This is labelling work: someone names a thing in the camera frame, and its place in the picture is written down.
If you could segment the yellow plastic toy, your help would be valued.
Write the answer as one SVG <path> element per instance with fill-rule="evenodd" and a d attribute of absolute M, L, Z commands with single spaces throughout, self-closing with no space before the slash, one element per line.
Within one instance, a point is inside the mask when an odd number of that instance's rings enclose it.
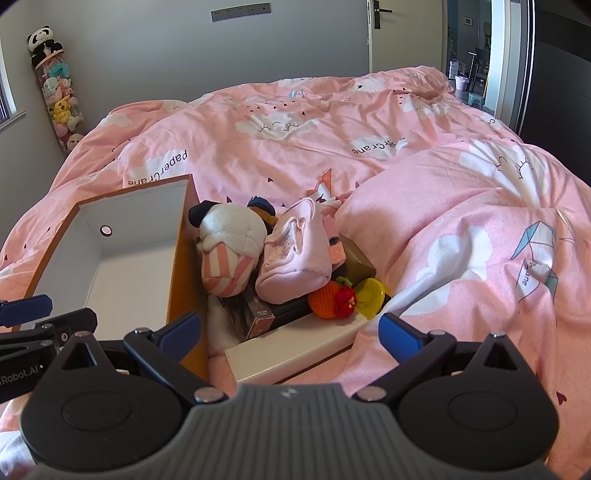
<path fill-rule="evenodd" d="M 375 278 L 362 280 L 355 287 L 356 312 L 372 320 L 390 301 L 387 286 Z"/>

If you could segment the orange red knitted fruit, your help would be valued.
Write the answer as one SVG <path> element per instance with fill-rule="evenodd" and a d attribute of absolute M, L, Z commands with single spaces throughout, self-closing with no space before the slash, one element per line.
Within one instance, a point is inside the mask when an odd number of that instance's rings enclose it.
<path fill-rule="evenodd" d="M 356 311 L 356 291 L 345 277 L 329 281 L 307 296 L 311 312 L 325 320 L 345 320 Z"/>

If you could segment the photo card box dark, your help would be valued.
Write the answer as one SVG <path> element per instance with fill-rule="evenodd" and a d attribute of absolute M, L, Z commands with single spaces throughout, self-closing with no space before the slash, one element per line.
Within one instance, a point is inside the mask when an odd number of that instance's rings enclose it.
<path fill-rule="evenodd" d="M 221 298 L 221 305 L 228 311 L 230 324 L 242 342 L 270 331 L 276 319 L 270 305 L 256 294 L 253 282 L 241 294 Z"/>

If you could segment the gold brown small box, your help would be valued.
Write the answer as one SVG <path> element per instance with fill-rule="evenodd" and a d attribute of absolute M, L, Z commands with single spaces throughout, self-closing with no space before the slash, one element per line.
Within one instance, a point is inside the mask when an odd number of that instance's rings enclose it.
<path fill-rule="evenodd" d="M 339 235 L 339 240 L 341 240 L 342 247 L 344 247 L 346 261 L 335 270 L 335 276 L 348 279 L 353 286 L 358 285 L 363 280 L 374 278 L 377 270 L 360 247 L 345 235 Z"/>

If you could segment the long white box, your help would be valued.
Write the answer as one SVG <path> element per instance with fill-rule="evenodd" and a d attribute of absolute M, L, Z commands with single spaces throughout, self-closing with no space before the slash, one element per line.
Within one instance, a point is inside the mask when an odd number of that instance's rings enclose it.
<path fill-rule="evenodd" d="M 349 348 L 367 323 L 360 313 L 345 320 L 310 314 L 229 348 L 225 357 L 236 383 L 273 385 Z"/>

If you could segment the black textured box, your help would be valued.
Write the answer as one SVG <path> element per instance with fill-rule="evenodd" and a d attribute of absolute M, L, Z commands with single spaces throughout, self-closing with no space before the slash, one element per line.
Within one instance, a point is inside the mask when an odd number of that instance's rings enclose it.
<path fill-rule="evenodd" d="M 308 298 L 303 296 L 283 304 L 270 304 L 270 311 L 273 313 L 273 323 L 270 325 L 271 331 L 310 315 L 311 307 L 308 305 Z"/>

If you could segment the panda plush striped cup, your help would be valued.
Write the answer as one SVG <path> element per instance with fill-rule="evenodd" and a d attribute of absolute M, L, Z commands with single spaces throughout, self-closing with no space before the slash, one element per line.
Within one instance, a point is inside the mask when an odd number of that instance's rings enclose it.
<path fill-rule="evenodd" d="M 188 221 L 198 230 L 201 281 L 207 293 L 218 298 L 241 294 L 268 235 L 262 218 L 247 204 L 202 201 L 189 209 Z"/>

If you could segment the pink fabric pouch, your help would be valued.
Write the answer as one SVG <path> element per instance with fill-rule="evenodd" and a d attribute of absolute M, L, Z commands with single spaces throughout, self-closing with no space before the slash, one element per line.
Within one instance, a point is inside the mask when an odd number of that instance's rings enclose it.
<path fill-rule="evenodd" d="M 283 304 L 321 289 L 331 276 L 329 240 L 317 204 L 298 200 L 264 240 L 256 294 L 266 303 Z"/>

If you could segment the duck plush blue cap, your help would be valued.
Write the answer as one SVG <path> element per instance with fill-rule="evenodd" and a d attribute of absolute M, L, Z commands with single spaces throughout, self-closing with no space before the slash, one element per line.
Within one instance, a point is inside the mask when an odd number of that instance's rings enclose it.
<path fill-rule="evenodd" d="M 247 207 L 262 218 L 264 226 L 266 226 L 266 233 L 269 235 L 273 233 L 277 223 L 276 209 L 273 205 L 263 197 L 255 196 L 249 200 Z"/>

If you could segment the orange white cardboard box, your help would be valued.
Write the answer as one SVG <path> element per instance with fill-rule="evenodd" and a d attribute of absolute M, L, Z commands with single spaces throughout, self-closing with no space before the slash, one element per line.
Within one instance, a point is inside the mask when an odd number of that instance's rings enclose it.
<path fill-rule="evenodd" d="M 195 312 L 206 318 L 190 175 L 129 187 L 76 203 L 42 255 L 26 296 L 45 294 L 55 316 L 92 309 L 95 337 L 156 331 Z"/>

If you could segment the pink cloud pattern duvet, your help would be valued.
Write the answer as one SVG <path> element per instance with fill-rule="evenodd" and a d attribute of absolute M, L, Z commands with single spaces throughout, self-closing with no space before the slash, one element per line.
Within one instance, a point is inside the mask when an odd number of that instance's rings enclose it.
<path fill-rule="evenodd" d="M 590 466 L 590 189 L 547 151 L 414 67 L 242 84 L 111 110 L 1 250 L 21 298 L 70 209 L 188 174 L 204 200 L 335 205 L 389 289 L 388 310 L 461 340 L 503 331 L 554 401 L 560 477 Z"/>

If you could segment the plush toy hanging tube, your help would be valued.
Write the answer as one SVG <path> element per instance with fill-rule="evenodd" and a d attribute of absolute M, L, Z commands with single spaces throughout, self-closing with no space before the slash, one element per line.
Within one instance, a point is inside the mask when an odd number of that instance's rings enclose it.
<path fill-rule="evenodd" d="M 68 155 L 85 136 L 87 128 L 63 50 L 46 56 L 34 72 L 56 139 Z"/>

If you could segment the panda plush on tube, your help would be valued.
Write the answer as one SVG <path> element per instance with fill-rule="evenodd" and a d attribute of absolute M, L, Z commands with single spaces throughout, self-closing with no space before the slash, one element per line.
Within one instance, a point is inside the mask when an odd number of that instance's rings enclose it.
<path fill-rule="evenodd" d="M 62 50 L 63 46 L 54 39 L 51 27 L 45 25 L 28 36 L 27 48 L 32 67 L 36 68 L 46 57 Z"/>

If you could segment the window with frame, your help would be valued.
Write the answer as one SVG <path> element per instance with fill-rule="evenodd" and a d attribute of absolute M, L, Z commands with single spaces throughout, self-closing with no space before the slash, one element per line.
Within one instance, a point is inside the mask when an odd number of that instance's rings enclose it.
<path fill-rule="evenodd" d="M 0 129 L 6 129 L 11 124 L 26 115 L 24 110 L 18 110 L 10 87 L 3 49 L 0 49 Z"/>

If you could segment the grey wall socket strip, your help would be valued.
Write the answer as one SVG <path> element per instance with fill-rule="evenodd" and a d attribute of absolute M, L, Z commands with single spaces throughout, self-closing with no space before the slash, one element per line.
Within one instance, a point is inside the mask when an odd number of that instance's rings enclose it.
<path fill-rule="evenodd" d="M 240 17 L 256 16 L 270 13 L 271 5 L 269 2 L 241 5 L 235 7 L 226 7 L 211 11 L 211 21 L 218 22 Z"/>

